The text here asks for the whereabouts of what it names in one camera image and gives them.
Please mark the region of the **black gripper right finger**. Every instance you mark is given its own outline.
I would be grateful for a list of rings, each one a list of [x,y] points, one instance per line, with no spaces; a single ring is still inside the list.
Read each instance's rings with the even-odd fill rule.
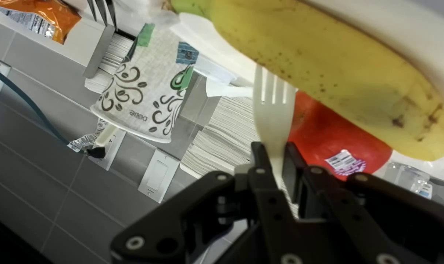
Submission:
[[[309,166],[287,144],[284,177],[301,220],[332,232],[331,248],[353,264],[444,264],[444,205],[367,173],[345,180]]]

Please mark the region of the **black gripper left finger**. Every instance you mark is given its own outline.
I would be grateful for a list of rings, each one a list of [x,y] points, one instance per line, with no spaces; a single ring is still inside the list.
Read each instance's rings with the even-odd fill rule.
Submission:
[[[237,220],[247,220],[251,233],[294,224],[267,148],[253,142],[251,154],[245,173],[213,170],[125,227],[110,242],[112,264],[189,264]]]

